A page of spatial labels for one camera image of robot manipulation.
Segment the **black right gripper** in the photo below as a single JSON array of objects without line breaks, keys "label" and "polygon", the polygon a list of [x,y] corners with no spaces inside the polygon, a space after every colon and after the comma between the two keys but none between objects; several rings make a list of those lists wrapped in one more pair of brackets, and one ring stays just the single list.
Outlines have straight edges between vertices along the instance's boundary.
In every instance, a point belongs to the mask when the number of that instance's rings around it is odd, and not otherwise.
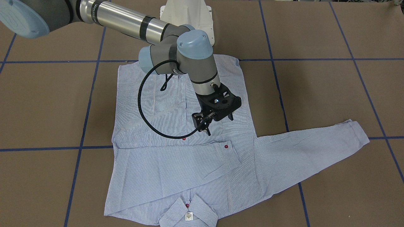
[{"label": "black right gripper", "polygon": [[214,120],[219,122],[224,118],[234,120],[234,112],[241,107],[241,97],[234,95],[227,86],[213,83],[214,92],[209,95],[196,94],[201,107],[199,113],[193,113],[193,123],[198,132],[204,131],[211,136],[209,125]]}]

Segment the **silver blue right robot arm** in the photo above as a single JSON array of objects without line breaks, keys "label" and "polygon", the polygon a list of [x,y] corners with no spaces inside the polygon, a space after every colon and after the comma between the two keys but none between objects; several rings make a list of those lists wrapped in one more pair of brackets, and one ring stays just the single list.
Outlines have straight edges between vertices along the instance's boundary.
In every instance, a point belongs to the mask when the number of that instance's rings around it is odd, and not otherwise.
[{"label": "silver blue right robot arm", "polygon": [[138,61],[146,73],[137,97],[138,110],[145,124],[158,135],[141,107],[143,86],[152,74],[187,74],[201,107],[193,113],[193,133],[225,117],[231,121],[241,107],[241,97],[234,95],[221,81],[210,37],[192,25],[174,25],[149,15],[114,4],[108,0],[2,0],[1,22],[24,38],[35,39],[74,22],[96,24],[149,43],[139,52]]}]

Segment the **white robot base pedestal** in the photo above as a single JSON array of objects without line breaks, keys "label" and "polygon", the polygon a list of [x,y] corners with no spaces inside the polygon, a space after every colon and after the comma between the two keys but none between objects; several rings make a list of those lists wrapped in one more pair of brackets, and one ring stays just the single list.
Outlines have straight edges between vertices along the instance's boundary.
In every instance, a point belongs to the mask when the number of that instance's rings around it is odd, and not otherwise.
[{"label": "white robot base pedestal", "polygon": [[212,8],[204,0],[168,0],[160,7],[160,20],[176,26],[188,24],[207,33],[215,44]]}]

